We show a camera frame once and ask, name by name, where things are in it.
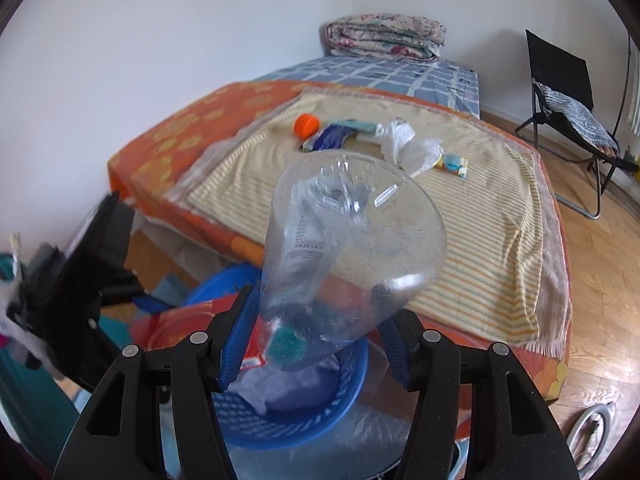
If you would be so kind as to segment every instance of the blue plaid mattress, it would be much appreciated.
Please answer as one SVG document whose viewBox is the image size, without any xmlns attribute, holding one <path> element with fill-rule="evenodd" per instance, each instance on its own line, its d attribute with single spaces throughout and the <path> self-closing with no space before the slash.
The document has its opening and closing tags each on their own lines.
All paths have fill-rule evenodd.
<svg viewBox="0 0 640 480">
<path fill-rule="evenodd" d="M 257 80 L 275 79 L 365 86 L 480 117 L 478 74 L 450 61 L 416 64 L 373 57 L 327 56 L 276 70 Z"/>
</svg>

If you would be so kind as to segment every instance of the silver rivet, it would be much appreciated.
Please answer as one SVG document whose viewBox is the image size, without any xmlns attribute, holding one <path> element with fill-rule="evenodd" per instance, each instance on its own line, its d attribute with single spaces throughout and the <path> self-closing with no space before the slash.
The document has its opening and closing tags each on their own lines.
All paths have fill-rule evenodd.
<svg viewBox="0 0 640 480">
<path fill-rule="evenodd" d="M 437 343 L 440 341 L 440 332 L 436 332 L 435 330 L 425 330 L 422 337 L 429 343 Z"/>
<path fill-rule="evenodd" d="M 204 343 L 207 340 L 207 337 L 208 336 L 206 332 L 194 332 L 193 334 L 191 334 L 189 341 L 191 341 L 194 345 L 199 345 L 201 343 Z"/>
<path fill-rule="evenodd" d="M 122 349 L 122 355 L 124 355 L 124 357 L 133 357 L 137 353 L 138 353 L 137 345 L 127 345 Z"/>
<path fill-rule="evenodd" d="M 507 355 L 509 353 L 509 347 L 504 343 L 494 343 L 492 348 L 498 355 Z"/>
</svg>

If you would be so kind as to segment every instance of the orange mattress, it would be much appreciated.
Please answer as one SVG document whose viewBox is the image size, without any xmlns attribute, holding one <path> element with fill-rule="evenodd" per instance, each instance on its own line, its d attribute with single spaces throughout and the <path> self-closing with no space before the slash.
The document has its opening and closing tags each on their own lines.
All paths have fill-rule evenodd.
<svg viewBox="0 0 640 480">
<path fill-rule="evenodd" d="M 298 95 L 305 87 L 343 88 L 339 84 L 294 81 L 263 81 L 233 83 L 192 103 L 131 141 L 108 162 L 111 189 L 120 193 L 146 216 L 160 219 L 192 240 L 238 260 L 262 266 L 262 246 L 236 234 L 231 229 L 179 208 L 164 198 L 180 177 L 200 158 L 212 143 L 229 139 L 259 116 L 273 110 Z M 399 96 L 375 89 L 358 89 L 408 102 L 424 105 L 419 99 Z M 462 113 L 428 104 L 434 108 L 457 114 L 470 121 L 478 119 Z M 516 137 L 493 126 L 484 126 L 526 145 Z M 558 204 L 556 212 L 560 218 Z M 568 262 L 564 233 L 562 233 L 565 261 Z M 490 341 L 467 336 L 459 330 L 442 326 L 429 319 L 423 325 L 445 333 L 457 344 L 487 348 Z M 546 400 L 559 397 L 567 375 L 568 344 L 565 358 L 560 361 L 524 348 L 514 348 L 537 388 Z"/>
</svg>

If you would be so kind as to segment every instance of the folding chair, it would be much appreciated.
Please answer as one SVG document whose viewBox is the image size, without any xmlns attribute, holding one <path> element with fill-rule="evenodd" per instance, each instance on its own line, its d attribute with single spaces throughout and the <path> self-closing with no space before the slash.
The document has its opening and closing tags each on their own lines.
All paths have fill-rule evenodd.
<svg viewBox="0 0 640 480">
<path fill-rule="evenodd" d="M 632 162 L 623 160 L 622 158 L 614 158 L 605 155 L 599 149 L 584 140 L 580 134 L 571 126 L 564 114 L 553 112 L 547 116 L 542 110 L 548 109 L 545 98 L 542 92 L 536 86 L 536 81 L 541 83 L 552 90 L 562 92 L 577 101 L 580 101 L 585 105 L 589 111 L 593 112 L 593 95 L 591 93 L 591 82 L 589 80 L 589 73 L 587 71 L 587 63 L 585 60 L 575 57 L 572 54 L 556 47 L 544 40 L 541 40 L 535 34 L 527 30 L 527 44 L 529 45 L 529 63 L 531 66 L 531 108 L 532 116 L 518 126 L 514 133 L 522 138 L 531 142 L 518 134 L 518 132 L 529 124 L 533 124 L 533 145 L 536 149 L 543 148 L 548 152 L 570 162 L 572 164 L 589 163 L 588 171 L 593 170 L 596 176 L 596 195 L 597 195 L 597 209 L 595 213 L 591 213 L 584 208 L 581 208 L 577 204 L 565 199 L 562 196 L 556 194 L 556 198 L 559 202 L 567 207 L 570 207 L 574 211 L 583 214 L 590 220 L 596 220 L 600 216 L 601 209 L 601 196 L 604 190 L 609 184 L 613 172 L 616 168 L 620 168 L 624 171 L 635 173 L 638 171 L 638 166 Z M 582 149 L 591 153 L 589 158 L 574 159 L 569 158 L 562 153 L 556 152 L 547 146 L 543 146 L 538 142 L 538 125 L 548 124 L 555 131 L 564 135 L 571 142 L 574 142 Z M 600 168 L 598 167 L 598 161 L 603 160 L 611 165 L 608 175 L 605 177 L 604 182 L 600 183 Z"/>
</svg>

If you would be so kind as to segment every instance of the transparent bottle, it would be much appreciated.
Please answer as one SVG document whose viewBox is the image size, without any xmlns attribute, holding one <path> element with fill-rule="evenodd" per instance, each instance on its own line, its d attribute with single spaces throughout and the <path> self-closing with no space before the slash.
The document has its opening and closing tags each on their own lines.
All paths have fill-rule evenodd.
<svg viewBox="0 0 640 480">
<path fill-rule="evenodd" d="M 297 371 L 364 336 L 437 277 L 442 218 L 407 174 L 347 150 L 312 152 L 280 176 L 271 202 L 259 341 Z"/>
</svg>

